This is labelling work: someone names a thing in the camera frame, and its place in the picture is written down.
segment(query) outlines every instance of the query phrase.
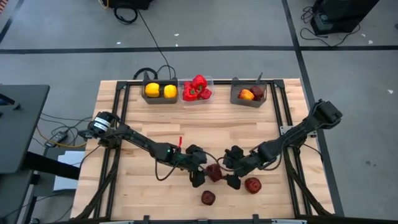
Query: desk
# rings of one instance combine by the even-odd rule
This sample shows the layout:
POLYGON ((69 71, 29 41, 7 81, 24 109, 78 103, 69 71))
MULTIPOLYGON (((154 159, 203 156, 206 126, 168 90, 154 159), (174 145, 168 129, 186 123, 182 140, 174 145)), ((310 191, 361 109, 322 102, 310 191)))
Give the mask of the desk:
MULTIPOLYGON (((94 114, 112 110, 116 82, 101 82, 94 114)), ((286 79, 284 82, 292 119, 294 124, 298 124, 308 115, 303 89, 299 79, 286 79)), ((214 102, 208 105, 184 106, 181 102, 174 105, 148 105, 141 98, 141 87, 132 86, 126 124, 157 142, 177 145, 182 136, 183 150, 196 144, 216 157, 222 156, 224 150, 233 145, 240 146, 247 154, 260 142, 279 136, 270 88, 267 89, 267 101, 260 108, 229 103, 229 85, 216 85, 215 91, 214 102)), ((123 94, 119 99, 118 114, 122 103, 123 94)), ((282 103, 279 104, 284 114, 282 103)), ((96 143, 94 140, 88 141, 86 153, 91 152, 96 143)), ((306 144, 317 148, 315 138, 308 138, 306 144)), ((103 155, 104 149, 98 149, 85 160, 71 217, 77 216, 96 192, 103 155)), ((301 158, 308 188, 329 212, 333 212, 319 154, 303 146, 301 158)), ((211 163, 213 161, 208 157, 208 164, 211 163)), ((259 214, 260 218, 294 217, 283 160, 274 171, 255 170, 242 178, 244 181, 248 177, 257 177, 262 182, 262 190, 256 195, 250 195, 244 187, 234 190, 225 181, 213 183, 207 178, 205 184, 195 189, 188 179, 188 172, 180 170, 175 170, 167 180, 159 182, 155 178, 154 165, 154 159, 148 152, 123 142, 112 220, 142 220, 144 215, 150 215, 151 220, 248 219, 254 213, 259 214), (212 206, 201 203, 200 195, 204 190, 215 193, 216 202, 212 206)), ((170 169, 159 165, 159 175, 164 176, 170 169)), ((296 190, 303 213, 303 200, 297 186, 296 190)), ((101 216, 105 214, 107 198, 105 193, 101 216)))
MULTIPOLYGON (((49 90, 48 85, 0 85, 8 102, 0 106, 0 221, 17 223, 29 185, 36 184, 34 170, 78 178, 78 168, 28 151, 49 90)), ((33 212, 33 199, 24 219, 33 212)))

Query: cable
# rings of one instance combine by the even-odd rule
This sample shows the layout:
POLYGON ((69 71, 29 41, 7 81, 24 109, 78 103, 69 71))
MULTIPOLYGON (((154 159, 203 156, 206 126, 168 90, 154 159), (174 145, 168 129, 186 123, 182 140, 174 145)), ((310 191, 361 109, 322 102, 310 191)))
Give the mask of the cable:
POLYGON ((23 209, 23 208, 26 207, 26 206, 29 206, 29 205, 32 204, 32 203, 36 203, 36 202, 39 202, 39 201, 41 201, 41 200, 44 200, 44 199, 47 199, 47 198, 50 198, 50 197, 55 197, 55 196, 58 196, 58 195, 63 195, 63 194, 65 194, 65 193, 55 194, 55 195, 51 195, 51 196, 44 197, 44 198, 42 198, 42 199, 38 199, 38 200, 36 200, 35 202, 28 203, 28 204, 26 204, 26 205, 23 205, 23 206, 21 206, 21 207, 15 209, 14 211, 12 211, 12 212, 8 213, 7 215, 3 216, 3 218, 6 218, 6 217, 8 217, 9 215, 12 215, 13 213, 18 212, 19 210, 23 209))
POLYGON ((49 139, 47 139, 46 137, 44 137, 43 134, 40 132, 39 126, 36 126, 36 129, 37 129, 37 132, 39 133, 39 136, 40 136, 40 137, 42 137, 43 139, 45 139, 45 140, 48 141, 48 142, 51 142, 51 143, 53 143, 53 144, 58 145, 58 146, 69 147, 69 148, 78 148, 78 147, 83 147, 83 146, 86 145, 86 143, 80 144, 80 145, 78 145, 78 146, 69 146, 69 145, 66 145, 66 144, 60 144, 60 143, 58 143, 58 142, 55 142, 55 141, 53 141, 53 140, 49 140, 49 139))
POLYGON ((313 8, 312 6, 307 6, 303 8, 303 14, 301 15, 300 19, 304 21, 304 23, 309 23, 313 17, 313 8))
POLYGON ((170 66, 170 65, 162 65, 162 66, 158 69, 158 71, 157 71, 156 73, 159 74, 159 72, 161 71, 161 69, 164 68, 164 67, 168 67, 169 69, 171 68, 171 69, 173 70, 173 72, 174 72, 174 78, 176 78, 175 69, 174 69, 172 66, 170 66))
POLYGON ((47 120, 47 119, 44 119, 44 118, 40 118, 40 119, 43 120, 43 121, 46 121, 46 122, 51 122, 51 123, 56 123, 56 124, 61 124, 61 125, 67 126, 66 124, 64 124, 62 122, 59 122, 59 121, 51 121, 51 120, 47 120))
POLYGON ((68 121, 81 121, 82 120, 82 119, 73 119, 73 118, 59 118, 59 117, 51 116, 51 115, 48 115, 48 114, 45 114, 45 113, 42 113, 42 115, 48 116, 50 118, 64 119, 64 120, 68 120, 68 121))
POLYGON ((72 164, 72 166, 74 166, 74 165, 77 165, 77 164, 80 164, 80 167, 79 168, 81 168, 81 165, 83 164, 83 162, 85 161, 85 159, 89 156, 89 155, 91 155, 93 152, 95 152, 98 148, 100 148, 101 146, 97 146, 95 149, 93 149, 89 154, 87 154, 85 157, 83 157, 83 159, 80 161, 80 162, 77 162, 77 163, 75 163, 75 164, 72 164))
POLYGON ((38 144, 40 144, 41 146, 45 147, 45 146, 43 145, 43 143, 39 142, 39 140, 37 140, 36 138, 33 138, 33 137, 32 137, 32 139, 35 140, 35 141, 36 141, 38 144))
MULTIPOLYGON (((313 18, 313 15, 314 15, 313 7, 312 7, 312 6, 307 6, 307 7, 303 8, 303 14, 301 15, 300 18, 301 18, 301 20, 303 20, 303 22, 306 24, 306 23, 309 23, 309 22, 311 21, 311 19, 313 18)), ((322 41, 324 44, 326 44, 328 47, 337 47, 337 46, 339 46, 340 44, 342 44, 342 43, 347 39, 347 37, 348 37, 349 35, 357 33, 357 32, 361 29, 361 25, 358 24, 358 27, 359 27, 358 30, 353 31, 353 32, 350 32, 349 34, 346 34, 346 35, 344 36, 344 38, 343 38, 340 42, 338 42, 337 44, 335 44, 335 45, 330 45, 330 44, 328 44, 326 41, 324 41, 324 40, 321 39, 321 38, 327 39, 328 36, 316 35, 315 33, 313 33, 310 29, 308 29, 308 28, 306 28, 306 27, 304 27, 303 29, 300 30, 300 36, 301 36, 301 38, 304 39, 304 40, 320 40, 320 41, 322 41), (306 38, 306 37, 304 37, 304 36, 303 36, 303 31, 304 31, 304 30, 309 31, 309 33, 311 33, 312 35, 314 35, 314 36, 317 37, 317 38, 306 38)))
POLYGON ((154 80, 158 79, 158 77, 157 77, 157 72, 156 72, 155 70, 151 69, 151 68, 141 68, 141 69, 139 69, 139 70, 132 76, 132 79, 133 79, 133 80, 136 80, 136 79, 138 78, 139 74, 141 74, 142 72, 145 72, 145 71, 151 72, 152 74, 154 74, 154 78, 153 78, 154 80))
POLYGON ((272 168, 264 168, 264 170, 266 171, 273 171, 278 169, 278 167, 280 166, 280 163, 282 162, 282 153, 279 154, 279 160, 278 163, 276 164, 276 166, 272 167, 272 168))
POLYGON ((50 116, 50 115, 47 115, 47 114, 43 114, 43 115, 49 116, 49 117, 55 118, 55 119, 67 119, 67 120, 72 120, 72 121, 78 121, 75 125, 73 125, 73 126, 68 126, 68 125, 66 125, 65 123, 62 123, 62 122, 59 122, 59 121, 51 121, 51 120, 48 120, 48 119, 40 118, 41 120, 44 120, 44 121, 47 121, 47 122, 57 123, 57 124, 62 124, 62 125, 63 125, 63 126, 60 126, 60 127, 55 128, 55 129, 53 129, 53 130, 51 131, 51 134, 52 134, 52 137, 51 137, 51 138, 53 138, 53 137, 56 135, 56 134, 54 134, 54 132, 55 132, 56 130, 59 130, 59 129, 61 129, 61 128, 67 128, 67 129, 65 130, 65 132, 71 132, 71 134, 72 134, 72 136, 73 136, 73 140, 68 144, 68 146, 71 145, 71 144, 75 145, 75 143, 76 143, 76 139, 77 139, 77 137, 78 137, 77 132, 79 132, 79 129, 77 129, 76 127, 77 127, 80 123, 82 123, 82 122, 89 122, 89 123, 90 123, 91 121, 86 121, 86 119, 92 118, 92 116, 89 116, 89 117, 85 117, 85 118, 83 118, 83 119, 70 119, 70 118, 58 118, 58 117, 50 116))
POLYGON ((113 14, 114 14, 114 16, 116 17, 116 19, 117 19, 120 23, 122 23, 122 24, 124 24, 124 25, 132 24, 132 23, 133 23, 134 21, 136 21, 137 18, 138 18, 137 9, 135 9, 132 5, 126 4, 126 3, 124 3, 124 4, 118 4, 116 7, 114 7, 114 8, 113 8, 113 14), (127 20, 127 19, 123 18, 123 16, 119 16, 118 10, 119 10, 120 8, 131 9, 131 10, 133 10, 134 13, 135 13, 134 18, 131 19, 131 20, 127 20))
POLYGON ((312 150, 314 150, 314 151, 316 151, 316 152, 319 154, 319 156, 321 157, 321 161, 323 162, 323 156, 322 156, 322 153, 321 153, 320 151, 318 151, 318 150, 315 149, 314 147, 309 146, 309 145, 307 145, 307 144, 303 144, 303 145, 309 147, 310 149, 312 149, 312 150))
POLYGON ((358 30, 353 31, 353 32, 350 32, 349 34, 345 35, 345 37, 343 38, 343 40, 340 41, 340 42, 338 42, 338 43, 335 44, 335 45, 330 45, 330 44, 328 44, 327 42, 325 42, 324 40, 321 39, 321 38, 327 38, 327 37, 322 37, 322 36, 316 35, 316 34, 314 34, 312 31, 310 31, 308 28, 305 28, 305 27, 304 27, 303 29, 300 30, 300 36, 301 36, 301 38, 303 38, 304 40, 320 40, 320 41, 322 41, 323 43, 325 43, 328 47, 337 47, 337 46, 339 46, 340 44, 342 44, 342 43, 347 39, 347 37, 348 37, 349 35, 357 33, 360 29, 361 29, 361 25, 358 24, 358 30), (309 31, 312 35, 314 35, 315 37, 321 37, 321 38, 306 38, 306 37, 303 37, 303 34, 302 34, 303 30, 307 30, 307 31, 309 31))
POLYGON ((61 220, 63 217, 65 217, 65 215, 67 215, 67 213, 68 213, 72 208, 73 208, 73 204, 72 204, 72 205, 69 207, 69 209, 61 216, 61 218, 59 218, 59 219, 53 221, 52 223, 56 223, 56 222, 58 222, 59 220, 61 220))
POLYGON ((139 17, 141 17, 142 21, 144 22, 144 25, 147 27, 147 30, 148 30, 150 36, 151 36, 152 39, 154 40, 155 45, 156 45, 156 47, 157 47, 157 50, 160 52, 160 54, 163 56, 164 60, 166 61, 166 64, 167 64, 167 66, 168 66, 168 68, 169 68, 169 76, 170 76, 170 79, 171 79, 172 72, 171 72, 171 70, 170 70, 169 62, 167 61, 166 57, 164 56, 164 54, 163 54, 162 50, 160 49, 159 45, 157 45, 157 42, 156 42, 156 40, 155 40, 155 37, 154 37, 154 35, 152 34, 152 32, 150 31, 150 29, 149 29, 147 23, 145 22, 145 19, 144 19, 143 16, 141 15, 140 10, 137 10, 137 12, 138 12, 138 14, 139 14, 139 17))
POLYGON ((170 172, 165 177, 159 178, 159 176, 157 175, 157 159, 155 159, 155 176, 156 176, 156 179, 158 181, 163 181, 163 180, 169 178, 170 175, 172 175, 173 171, 175 170, 175 168, 178 166, 179 163, 180 163, 180 161, 178 161, 176 164, 174 164, 172 170, 170 170, 170 172))

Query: white paper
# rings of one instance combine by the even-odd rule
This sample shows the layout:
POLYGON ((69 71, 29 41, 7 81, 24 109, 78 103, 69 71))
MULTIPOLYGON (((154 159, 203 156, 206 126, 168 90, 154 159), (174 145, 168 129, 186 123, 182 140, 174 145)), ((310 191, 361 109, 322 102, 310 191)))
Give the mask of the white paper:
MULTIPOLYGON (((66 164, 74 165, 75 167, 80 167, 80 162, 84 158, 84 151, 66 151, 65 155, 59 155, 58 161, 66 164)), ((55 176, 54 188, 53 190, 76 190, 77 180, 68 179, 64 177, 55 176)))

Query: red bell pepper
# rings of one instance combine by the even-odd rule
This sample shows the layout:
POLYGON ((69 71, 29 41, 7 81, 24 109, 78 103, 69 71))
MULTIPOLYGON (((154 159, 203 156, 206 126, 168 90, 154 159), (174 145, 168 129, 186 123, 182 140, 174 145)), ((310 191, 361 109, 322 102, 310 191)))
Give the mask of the red bell pepper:
POLYGON ((192 86, 186 86, 182 92, 182 100, 195 101, 198 99, 198 93, 192 86))
POLYGON ((192 82, 184 82, 184 88, 192 86, 192 82))
POLYGON ((211 90, 207 88, 198 93, 198 99, 200 100, 207 100, 210 97, 211 97, 211 90))
POLYGON ((194 89, 202 91, 207 87, 207 81, 206 78, 203 77, 203 75, 197 75, 195 78, 192 80, 192 86, 194 89))

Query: wooden tabletop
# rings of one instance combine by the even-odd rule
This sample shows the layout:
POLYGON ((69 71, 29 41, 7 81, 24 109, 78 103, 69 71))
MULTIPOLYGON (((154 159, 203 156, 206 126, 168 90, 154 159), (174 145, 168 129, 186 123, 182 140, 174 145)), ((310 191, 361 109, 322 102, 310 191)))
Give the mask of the wooden tabletop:
MULTIPOLYGON (((285 79, 287 98, 294 124, 308 115, 307 103, 299 79, 285 79)), ((94 114, 111 111, 117 81, 102 81, 94 114)), ((229 103, 229 85, 215 86, 215 100, 212 104, 184 106, 148 105, 140 95, 140 86, 132 86, 126 116, 126 124, 157 142, 170 142, 178 145, 182 136, 182 148, 191 144, 202 147, 216 157, 223 156, 225 149, 237 145, 248 150, 259 143, 279 136, 271 91, 268 88, 267 101, 260 108, 250 108, 229 103)), ((284 114, 282 97, 278 92, 281 113, 284 114)), ((316 139, 308 138, 306 144, 317 148, 316 139)), ((90 140, 86 154, 96 147, 90 140)), ((104 149, 92 153, 82 165, 71 217, 77 216, 88 204, 98 188, 104 149)), ((326 183, 320 156, 317 152, 302 146, 301 159, 308 188, 318 201, 333 212, 330 193, 326 183)), ((109 168, 113 161, 110 158, 109 168)), ((214 161, 208 157, 208 164, 214 161)), ((287 174, 282 160, 274 171, 255 170, 246 177, 257 177, 262 189, 256 195, 246 192, 242 186, 234 190, 225 181, 206 183, 193 188, 188 172, 175 170, 165 181, 159 182, 154 173, 155 160, 149 153, 136 146, 123 142, 118 170, 118 179, 113 202, 112 220, 142 220, 150 215, 151 220, 181 219, 236 219, 252 218, 293 218, 287 174), (216 195, 212 206, 201 203, 204 190, 216 195)), ((159 164, 158 172, 163 177, 171 167, 159 164)), ((300 211, 304 211, 302 197, 296 186, 300 211)), ((104 215, 108 191, 103 197, 101 214, 104 215)))

